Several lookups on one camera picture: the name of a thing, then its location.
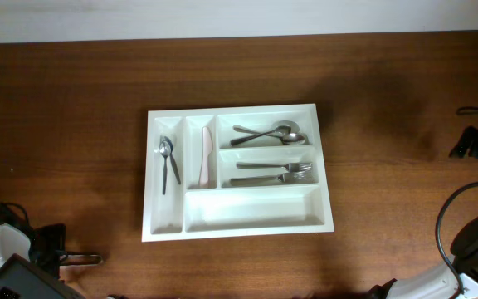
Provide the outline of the small metal teaspoon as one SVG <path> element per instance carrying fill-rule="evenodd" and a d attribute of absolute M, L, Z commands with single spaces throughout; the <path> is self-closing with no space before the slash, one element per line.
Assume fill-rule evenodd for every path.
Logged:
<path fill-rule="evenodd" d="M 173 156 L 173 142 L 171 141 L 171 139 L 167 136 L 163 136 L 163 140 L 166 141 L 170 147 L 170 159 L 171 159 L 171 165 L 172 165 L 172 168 L 173 168 L 173 172 L 174 172 L 174 175 L 175 175 L 175 178 L 177 180 L 177 183 L 180 185 L 182 182 L 181 182 L 181 179 L 180 179 L 180 173 L 179 173 L 179 170 L 178 170 L 178 166 L 177 166 L 177 163 L 176 163 L 176 160 Z"/>
<path fill-rule="evenodd" d="M 168 178 L 168 157 L 171 154 L 171 149 L 167 140 L 161 140 L 159 144 L 159 153 L 163 157 L 163 177 L 162 177 L 162 195 L 166 194 L 167 178 Z"/>

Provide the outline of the metal fork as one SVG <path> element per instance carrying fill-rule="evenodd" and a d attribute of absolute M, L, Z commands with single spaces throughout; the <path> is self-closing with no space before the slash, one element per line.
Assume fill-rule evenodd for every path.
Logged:
<path fill-rule="evenodd" d="M 232 186 L 247 186 L 255 184 L 268 184 L 277 182 L 282 184 L 296 184 L 303 181 L 309 181 L 313 178 L 310 171 L 290 172 L 278 175 L 249 177 L 249 178 L 233 178 L 229 180 Z"/>
<path fill-rule="evenodd" d="M 236 163 L 238 169 L 284 169 L 287 172 L 311 171 L 312 163 L 294 162 L 288 164 L 252 164 L 252 163 Z"/>

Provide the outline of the metal spoon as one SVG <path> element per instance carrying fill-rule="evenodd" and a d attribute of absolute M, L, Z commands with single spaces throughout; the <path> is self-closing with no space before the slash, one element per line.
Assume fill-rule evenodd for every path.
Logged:
<path fill-rule="evenodd" d="M 234 125 L 233 129 L 241 133 L 248 133 L 250 134 L 250 136 L 231 140 L 230 141 L 231 146 L 237 146 L 247 141 L 254 140 L 256 138 L 260 138 L 264 136 L 277 138 L 283 145 L 292 145 L 293 141 L 288 141 L 288 138 L 291 135 L 297 135 L 300 132 L 300 126 L 291 120 L 277 121 L 273 125 L 273 128 L 266 132 L 258 132 L 258 131 L 250 130 L 240 125 Z"/>
<path fill-rule="evenodd" d="M 306 137 L 303 134 L 292 132 L 288 125 L 279 125 L 273 130 L 231 140 L 230 145 L 236 146 L 266 135 L 274 135 L 283 145 L 304 145 L 306 143 Z"/>

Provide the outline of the pink plastic knife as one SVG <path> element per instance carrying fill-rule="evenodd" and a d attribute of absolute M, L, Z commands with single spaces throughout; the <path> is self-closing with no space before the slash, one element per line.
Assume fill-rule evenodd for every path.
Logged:
<path fill-rule="evenodd" d="M 207 126 L 202 128 L 202 163 L 199 175 L 199 187 L 206 189 L 210 182 L 209 156 L 212 153 L 212 134 Z"/>

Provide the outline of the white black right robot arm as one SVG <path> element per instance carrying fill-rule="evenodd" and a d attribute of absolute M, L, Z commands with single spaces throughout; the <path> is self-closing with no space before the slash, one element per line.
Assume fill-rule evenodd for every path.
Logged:
<path fill-rule="evenodd" d="M 478 159 L 478 129 L 467 127 L 451 150 L 452 158 L 465 155 Z M 415 277 L 376 285 L 365 295 L 375 299 L 478 298 L 478 217 L 455 236 L 449 254 L 441 242 L 441 225 L 447 209 L 465 191 L 478 188 L 478 182 L 454 191 L 441 207 L 435 224 L 435 241 L 442 263 Z"/>

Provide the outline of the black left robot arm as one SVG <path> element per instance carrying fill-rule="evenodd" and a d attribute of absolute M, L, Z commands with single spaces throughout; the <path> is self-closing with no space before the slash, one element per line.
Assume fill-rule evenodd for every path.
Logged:
<path fill-rule="evenodd" d="M 9 203 L 0 203 L 0 299 L 81 299 L 60 279 L 66 251 L 66 226 L 33 228 Z"/>

